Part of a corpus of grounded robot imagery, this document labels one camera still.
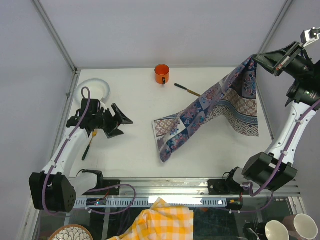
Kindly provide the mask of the patterned placemat cloth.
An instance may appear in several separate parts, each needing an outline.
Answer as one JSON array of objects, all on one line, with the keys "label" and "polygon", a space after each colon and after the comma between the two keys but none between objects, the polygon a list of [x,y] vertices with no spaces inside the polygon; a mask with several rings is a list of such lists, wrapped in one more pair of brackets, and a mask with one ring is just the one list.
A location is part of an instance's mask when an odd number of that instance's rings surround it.
[{"label": "patterned placemat cloth", "polygon": [[186,109],[154,120],[161,162],[166,162],[202,125],[219,116],[224,116],[237,133],[258,137],[256,73],[257,63],[250,56]]}]

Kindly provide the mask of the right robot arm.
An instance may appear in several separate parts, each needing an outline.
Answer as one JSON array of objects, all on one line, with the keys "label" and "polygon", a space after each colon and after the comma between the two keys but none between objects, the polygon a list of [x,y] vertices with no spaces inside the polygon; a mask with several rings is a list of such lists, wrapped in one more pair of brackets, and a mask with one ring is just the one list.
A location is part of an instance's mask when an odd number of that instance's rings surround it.
[{"label": "right robot arm", "polygon": [[243,168],[236,167],[224,180],[230,194],[247,191],[256,196],[253,185],[275,192],[297,175],[295,151],[309,121],[320,108],[320,65],[309,58],[305,45],[293,42],[285,48],[254,54],[204,94],[212,106],[208,117],[224,114],[234,129],[247,136],[258,134],[258,122],[251,108],[257,66],[274,76],[287,73],[294,78],[287,92],[287,119],[266,151],[252,156]]}]

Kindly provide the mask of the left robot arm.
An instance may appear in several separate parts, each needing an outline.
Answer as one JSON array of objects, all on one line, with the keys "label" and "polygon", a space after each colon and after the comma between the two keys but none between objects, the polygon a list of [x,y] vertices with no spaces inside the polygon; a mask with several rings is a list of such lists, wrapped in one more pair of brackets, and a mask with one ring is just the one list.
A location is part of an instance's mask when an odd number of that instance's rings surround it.
[{"label": "left robot arm", "polygon": [[84,169],[78,176],[71,177],[74,162],[86,153],[95,130],[102,130],[111,139],[123,135],[120,125],[132,124],[115,103],[105,109],[98,99],[82,99],[80,109],[67,121],[63,140],[51,160],[41,172],[33,172],[29,178],[34,208],[68,213],[78,196],[89,191],[96,195],[102,193],[105,188],[102,172]]}]

